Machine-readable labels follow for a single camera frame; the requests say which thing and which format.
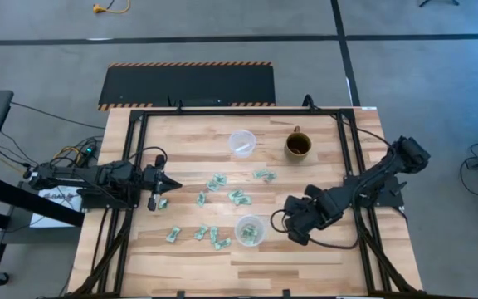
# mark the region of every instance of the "dollar bill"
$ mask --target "dollar bill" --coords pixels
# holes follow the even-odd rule
[[[241,239],[246,245],[254,245],[257,238],[257,228],[252,224],[245,225],[241,230]]]
[[[252,204],[252,198],[248,195],[242,195],[233,199],[235,205],[239,204]]]
[[[217,242],[217,237],[219,236],[219,228],[218,227],[211,227],[209,229],[209,237],[212,240],[212,244]]]
[[[224,247],[228,247],[232,244],[232,240],[230,238],[225,238],[222,241],[215,242],[215,249],[216,250],[221,250]]]
[[[272,180],[274,180],[277,177],[278,176],[276,175],[276,173],[270,172],[265,177],[263,177],[263,180],[266,181],[267,183],[270,183]]]
[[[235,198],[241,197],[243,195],[242,190],[233,190],[230,193],[228,193],[228,198],[235,203]]]
[[[217,192],[219,190],[219,184],[217,184],[214,180],[207,182],[206,186],[213,192]]]
[[[209,228],[203,224],[200,229],[198,229],[198,232],[195,233],[195,238],[199,241],[202,240],[202,238],[204,238],[204,234],[207,232],[208,229]]]
[[[171,233],[169,233],[169,235],[167,235],[167,237],[165,238],[165,241],[169,243],[174,243],[180,231],[181,229],[179,227],[173,227],[173,230],[171,231]]]
[[[221,186],[224,186],[227,182],[227,177],[224,174],[214,174],[213,181]]]
[[[266,170],[266,169],[262,169],[262,170],[257,170],[257,171],[254,171],[252,173],[252,175],[254,176],[254,179],[261,179],[261,177],[265,176],[269,174],[269,171]]]
[[[199,207],[202,207],[204,203],[206,203],[206,194],[203,191],[200,191],[197,196],[197,204]]]
[[[158,209],[167,208],[168,199],[160,199],[158,203]]]

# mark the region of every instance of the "wooden table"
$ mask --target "wooden table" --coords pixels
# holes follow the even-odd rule
[[[129,113],[130,109],[110,112],[100,164],[121,159]],[[376,110],[356,108],[355,115],[359,128],[383,135]],[[289,164],[282,150],[296,125],[313,144],[310,154],[298,166]],[[249,130],[256,135],[257,145],[251,157],[237,159],[231,155],[227,140],[234,130]],[[346,135],[352,149],[349,128]],[[370,167],[384,156],[385,145],[364,133],[359,136]],[[136,142],[134,138],[132,152]],[[283,207],[287,196],[301,197],[307,184],[322,189],[341,184],[344,160],[335,120],[327,115],[151,116],[144,146],[151,145],[167,151],[166,174],[183,187],[166,193],[167,209],[156,212],[146,207],[149,193],[142,194],[130,232],[122,296],[175,296],[177,290],[186,291],[187,296],[277,296],[286,288],[293,295],[309,296],[367,293],[359,248],[336,250],[313,243],[303,247],[288,240],[286,234],[272,230],[268,223],[269,216]],[[156,154],[145,152],[142,165],[153,164]],[[354,152],[350,154],[354,169],[358,169]],[[278,178],[270,184],[253,179],[251,172],[257,169],[275,171]],[[208,193],[206,204],[200,208],[195,204],[196,197],[201,190],[207,190],[205,183],[215,173],[226,174],[228,184],[218,192]],[[252,206],[232,204],[227,192],[233,189],[243,189],[251,195]],[[385,253],[409,283],[421,288],[405,220],[391,208],[376,211]],[[85,216],[69,290],[76,289],[90,273],[102,213],[96,210]],[[266,240],[256,248],[242,246],[233,232],[236,221],[250,213],[266,222]],[[100,255],[108,222],[107,219]],[[194,239],[193,234],[203,223],[218,226],[219,239],[230,237],[232,245],[217,252],[209,233],[202,241]],[[182,232],[176,243],[167,243],[165,237],[174,225]],[[312,231],[312,237],[327,243],[353,243],[353,212],[347,210],[341,220],[324,231]],[[376,288],[380,288],[377,263],[371,252],[370,257]],[[113,288],[116,261],[115,257],[110,264],[106,290]]]

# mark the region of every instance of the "tripod leg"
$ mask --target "tripod leg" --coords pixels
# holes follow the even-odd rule
[[[425,0],[425,1],[423,1],[422,4],[420,4],[420,7],[423,7],[423,6],[426,5],[429,1],[431,1],[431,0]]]

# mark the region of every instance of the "gray concrete floor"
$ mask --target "gray concrete floor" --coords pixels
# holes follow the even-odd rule
[[[125,15],[94,15],[97,0],[0,0],[0,39],[335,34],[329,1],[133,0]],[[347,34],[478,33],[478,1],[339,0]],[[117,0],[117,7],[124,1]],[[349,42],[362,105],[377,106],[390,140],[414,136],[431,152],[403,195],[426,290],[478,297],[478,198],[458,180],[478,142],[478,41]],[[104,125],[96,110],[110,62],[272,61],[279,105],[348,105],[337,42],[248,42],[104,46],[0,46],[0,89],[15,101]],[[37,160],[101,132],[13,107],[4,131]],[[0,144],[10,146],[4,137]],[[0,179],[19,177],[0,164]],[[466,174],[478,190],[478,173]],[[0,204],[0,211],[6,207]],[[13,275],[0,298],[56,295],[76,244],[11,246],[1,269]]]

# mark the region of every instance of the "clear plastic cup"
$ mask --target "clear plastic cup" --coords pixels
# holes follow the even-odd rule
[[[242,229],[246,225],[252,225],[257,229],[257,236],[256,236],[256,239],[254,239],[253,244],[246,244],[241,237]],[[237,241],[239,241],[240,244],[247,247],[255,247],[261,244],[263,240],[265,240],[265,234],[266,234],[265,224],[261,221],[261,219],[259,219],[257,216],[254,216],[254,215],[246,215],[239,218],[239,220],[237,220],[237,224],[234,231],[236,233]]]
[[[246,158],[256,147],[256,137],[247,130],[237,130],[228,139],[230,150],[237,158]]]

